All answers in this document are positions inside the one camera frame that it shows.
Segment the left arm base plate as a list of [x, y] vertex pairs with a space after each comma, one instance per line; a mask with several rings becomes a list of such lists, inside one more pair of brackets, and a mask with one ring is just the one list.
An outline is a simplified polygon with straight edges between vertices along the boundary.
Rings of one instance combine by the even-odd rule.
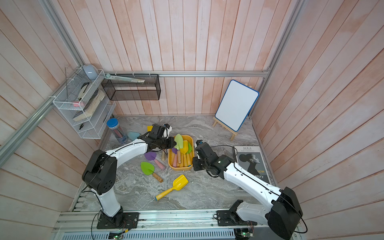
[[101, 213], [97, 229], [136, 229], [139, 216], [138, 212], [118, 212], [114, 217]]

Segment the light green shovel wooden handle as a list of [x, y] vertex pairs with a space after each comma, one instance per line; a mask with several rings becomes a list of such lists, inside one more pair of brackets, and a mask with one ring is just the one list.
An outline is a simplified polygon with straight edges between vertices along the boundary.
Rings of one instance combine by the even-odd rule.
[[177, 149], [178, 167], [180, 167], [181, 163], [183, 161], [182, 155], [181, 155], [181, 152], [180, 152], [180, 149], [183, 148], [183, 138], [182, 138], [182, 136], [180, 134], [177, 134], [175, 136], [175, 142], [177, 143], [176, 149]]

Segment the large yellow plastic scoop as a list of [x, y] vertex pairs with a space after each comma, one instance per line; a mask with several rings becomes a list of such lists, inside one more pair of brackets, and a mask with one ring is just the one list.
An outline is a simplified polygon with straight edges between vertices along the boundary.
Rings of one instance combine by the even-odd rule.
[[162, 199], [163, 197], [165, 197], [166, 195], [168, 195], [169, 193], [171, 193], [172, 191], [180, 191], [181, 189], [183, 189], [187, 184], [189, 183], [188, 179], [186, 178], [185, 175], [180, 175], [178, 178], [176, 178], [174, 181], [173, 181], [173, 186], [158, 194], [155, 198], [156, 200], [160, 200]]

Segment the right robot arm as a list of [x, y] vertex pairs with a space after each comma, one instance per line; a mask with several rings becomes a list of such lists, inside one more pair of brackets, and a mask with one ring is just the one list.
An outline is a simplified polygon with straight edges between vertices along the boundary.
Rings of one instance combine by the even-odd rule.
[[232, 158], [218, 156], [211, 146], [198, 140], [197, 156], [193, 158], [194, 171], [206, 171], [213, 178], [221, 178], [245, 190], [260, 202], [259, 205], [237, 200], [229, 210], [217, 211], [219, 226], [244, 226], [257, 224], [268, 226], [277, 236], [289, 240], [303, 217], [296, 193], [286, 187], [267, 184], [243, 169]]

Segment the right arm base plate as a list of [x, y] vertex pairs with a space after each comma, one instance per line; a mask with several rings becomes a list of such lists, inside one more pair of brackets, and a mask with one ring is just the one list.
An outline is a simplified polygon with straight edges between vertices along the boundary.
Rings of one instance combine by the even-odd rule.
[[252, 221], [243, 221], [235, 212], [230, 210], [220, 210], [213, 214], [220, 227], [228, 226], [257, 226], [258, 223]]

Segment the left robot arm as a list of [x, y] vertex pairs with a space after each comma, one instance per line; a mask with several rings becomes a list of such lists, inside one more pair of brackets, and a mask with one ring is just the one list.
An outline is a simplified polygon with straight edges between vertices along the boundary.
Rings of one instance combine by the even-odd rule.
[[127, 161], [154, 149], [168, 150], [175, 147], [176, 142], [170, 136], [171, 131], [172, 127], [168, 124], [154, 124], [150, 132], [131, 143], [109, 151], [94, 151], [82, 180], [96, 194], [106, 217], [114, 218], [123, 211], [114, 191], [117, 169]]

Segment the yellow scoop shovel yellow handle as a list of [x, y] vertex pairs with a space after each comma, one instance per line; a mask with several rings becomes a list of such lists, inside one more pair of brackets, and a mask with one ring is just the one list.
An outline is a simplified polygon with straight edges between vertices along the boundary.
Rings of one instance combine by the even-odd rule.
[[184, 168], [184, 167], [188, 167], [188, 160], [187, 160], [187, 152], [188, 152], [188, 141], [187, 140], [183, 140], [183, 147], [180, 149], [180, 152], [181, 152], [181, 158], [182, 158], [182, 162], [180, 163], [180, 167]]

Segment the purple shovel pink handle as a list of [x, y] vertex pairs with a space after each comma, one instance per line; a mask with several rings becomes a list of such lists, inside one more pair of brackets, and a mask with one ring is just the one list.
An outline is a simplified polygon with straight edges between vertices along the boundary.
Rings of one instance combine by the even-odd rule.
[[173, 152], [173, 168], [176, 168], [178, 164], [178, 150], [176, 148], [172, 148], [172, 152]]
[[154, 162], [161, 170], [166, 169], [166, 167], [159, 160], [157, 160], [156, 152], [147, 152], [144, 154], [144, 156], [148, 161]]

